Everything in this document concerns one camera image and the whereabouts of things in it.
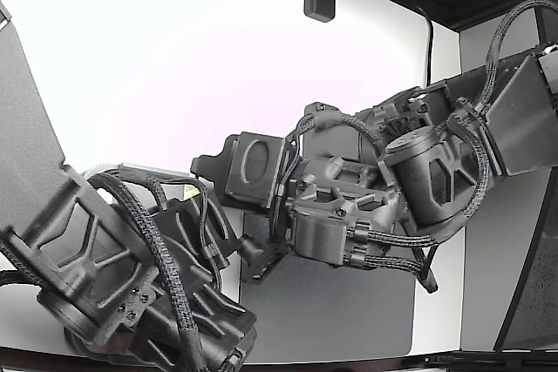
black panel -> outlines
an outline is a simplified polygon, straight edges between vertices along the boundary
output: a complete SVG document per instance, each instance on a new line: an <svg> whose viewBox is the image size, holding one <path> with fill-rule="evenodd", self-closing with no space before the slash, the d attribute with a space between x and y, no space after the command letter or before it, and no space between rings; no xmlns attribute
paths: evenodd
<svg viewBox="0 0 558 372"><path fill-rule="evenodd" d="M495 349L541 349L558 343L557 182L554 169Z"/></svg>

braided cable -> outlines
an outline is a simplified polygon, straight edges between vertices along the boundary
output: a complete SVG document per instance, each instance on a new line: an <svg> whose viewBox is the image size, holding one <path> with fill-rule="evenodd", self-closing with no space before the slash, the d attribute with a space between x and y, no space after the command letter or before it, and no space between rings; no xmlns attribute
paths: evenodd
<svg viewBox="0 0 558 372"><path fill-rule="evenodd" d="M511 26L515 18L517 18L521 13L535 7L548 9L558 13L558 4L554 2L551 2L549 0L527 0L523 3L518 4L506 14L504 19L498 26L498 29L494 33L492 43L490 43L490 49L487 53L487 79L485 81L482 92L480 93L474 104L474 107L477 111L485 113L487 110L487 103L493 94L494 83L496 81L496 73L498 72L500 49L504 37L509 30L509 27Z"/></svg>
<svg viewBox="0 0 558 372"><path fill-rule="evenodd" d="M479 209L482 200L487 194L488 182L492 176L490 160L488 159L487 150L484 145L472 132L462 125L454 115L451 115L447 120L447 126L461 141L471 147L479 168L477 185L474 188L473 196L462 211L465 218L469 220L477 212L477 209Z"/></svg>
<svg viewBox="0 0 558 372"><path fill-rule="evenodd" d="M28 278L25 277L24 274L19 272L18 270L3 270L0 271L0 287L4 285L36 285Z"/></svg>
<svg viewBox="0 0 558 372"><path fill-rule="evenodd" d="M407 237L404 235L396 235L391 233L380 233L377 231L368 232L368 240L377 241L379 243L388 244L397 247L431 247L437 244L437 241L429 236Z"/></svg>
<svg viewBox="0 0 558 372"><path fill-rule="evenodd" d="M149 247L155 265L163 277L163 287L168 294L176 317L180 338L185 348L185 360L193 370L208 370L201 351L201 341L188 303L178 269L159 228L138 198L119 180L108 173L97 173L89 182L96 189L105 189L131 215L144 242Z"/></svg>
<svg viewBox="0 0 558 372"><path fill-rule="evenodd" d="M0 253L4 255L6 259L20 272L30 283L33 285L38 285L43 287L45 285L44 280L35 273L35 271L27 266L26 263L22 262L6 244L0 240Z"/></svg>

black braided cable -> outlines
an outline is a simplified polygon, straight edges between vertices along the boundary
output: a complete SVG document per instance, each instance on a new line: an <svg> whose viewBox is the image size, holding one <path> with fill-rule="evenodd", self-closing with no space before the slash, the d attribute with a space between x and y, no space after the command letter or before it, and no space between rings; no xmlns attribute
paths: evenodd
<svg viewBox="0 0 558 372"><path fill-rule="evenodd" d="M423 266L416 261L396 256L365 256L364 264L367 267L380 267L408 272L414 274L418 279L421 278L423 269Z"/></svg>
<svg viewBox="0 0 558 372"><path fill-rule="evenodd" d="M18 270L0 271L0 287L4 285L37 285Z"/></svg>
<svg viewBox="0 0 558 372"><path fill-rule="evenodd" d="M368 232L368 240L377 241L396 247L431 247L438 242L431 236L425 235L421 237L408 237L405 235L396 235L391 233L380 233L377 231Z"/></svg>
<svg viewBox="0 0 558 372"><path fill-rule="evenodd" d="M153 198L155 199L155 203L160 207L165 207L165 204L167 203L167 195L165 194L165 191L163 190L160 182L153 176L147 176L145 181L143 181L140 179L127 177L123 175L119 169L109 169L105 172L109 173L115 178L122 180L123 182L145 187L145 189L147 189L152 194Z"/></svg>
<svg viewBox="0 0 558 372"><path fill-rule="evenodd" d="M4 257L8 259L8 261L17 269L17 271L20 272L30 283L40 287L45 285L44 280L36 274L31 267L22 262L2 240L0 240L0 253L3 254Z"/></svg>
<svg viewBox="0 0 558 372"><path fill-rule="evenodd" d="M527 0L511 9L504 16L503 20L498 26L498 29L494 33L493 40L492 43L490 43L490 49L488 50L487 54L487 79L485 81L482 92L474 103L475 109L481 114L486 113L487 103L489 102L490 97L493 94L493 88L496 82L496 74L498 72L500 49L507 31L509 30L515 18L517 18L521 13L537 7L548 9L558 13L558 4L554 2L551 2L549 0Z"/></svg>
<svg viewBox="0 0 558 372"><path fill-rule="evenodd" d="M479 209L480 204L487 194L488 183L492 177L490 160L488 159L487 150L484 145L472 132L462 125L454 115L451 115L447 120L447 126L461 141L471 147L479 168L477 185L474 188L473 196L462 211L465 218L469 220L476 213L477 209Z"/></svg>
<svg viewBox="0 0 558 372"><path fill-rule="evenodd" d="M89 182L95 189L105 189L130 214L139 234L149 247L155 265L163 277L163 287L168 294L174 316L176 317L180 339L184 346L183 355L188 366L194 371L208 371L201 349L198 328L178 269L159 228L155 225L147 210L138 198L119 180L108 173L93 175Z"/></svg>

cylindrical motor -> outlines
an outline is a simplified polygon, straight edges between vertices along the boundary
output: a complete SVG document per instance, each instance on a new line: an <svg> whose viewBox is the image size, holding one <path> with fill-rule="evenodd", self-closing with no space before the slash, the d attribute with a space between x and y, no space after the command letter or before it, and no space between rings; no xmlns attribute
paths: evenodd
<svg viewBox="0 0 558 372"><path fill-rule="evenodd" d="M385 151L385 163L419 226L451 218L473 195L478 167L473 151L457 137L441 138L433 126L425 126L395 139Z"/></svg>

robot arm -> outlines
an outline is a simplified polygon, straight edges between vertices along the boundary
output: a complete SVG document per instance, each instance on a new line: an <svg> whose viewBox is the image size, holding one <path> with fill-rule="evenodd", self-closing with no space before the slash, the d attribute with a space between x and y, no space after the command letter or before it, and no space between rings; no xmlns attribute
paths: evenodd
<svg viewBox="0 0 558 372"><path fill-rule="evenodd" d="M312 104L299 123L298 133L306 132L301 158L289 157L296 155L292 136L244 132L191 170L211 179L226 205L279 219L268 243L277 252L259 249L258 268L281 256L277 243L289 231L289 247L302 257L405 270L433 292L434 252L473 216L487 190L558 163L558 51L539 47L501 60L493 95L479 112L474 101L485 72L401 92L356 117ZM275 173L291 161L283 187ZM412 248L414 260L390 257L393 246Z"/></svg>
<svg viewBox="0 0 558 372"><path fill-rule="evenodd" d="M510 16L541 3L558 10L535 1ZM220 292L233 252L245 281L263 280L292 250L333 267L404 270L434 292L436 249L487 190L558 166L558 51L499 61L512 20L497 31L486 68L355 116L309 105L284 139L230 136L220 155L193 162L207 188L137 166L91 177L65 166L15 28L0 15L0 251L21 274L0 284L40 286L39 303L82 354L130 362L107 350L124 342L127 355L167 372L238 370L249 355L255 316ZM149 189L157 205L144 208L128 183ZM165 183L194 195L167 200ZM267 241L237 238L221 206L267 215ZM412 249L413 259L390 256L392 247Z"/></svg>

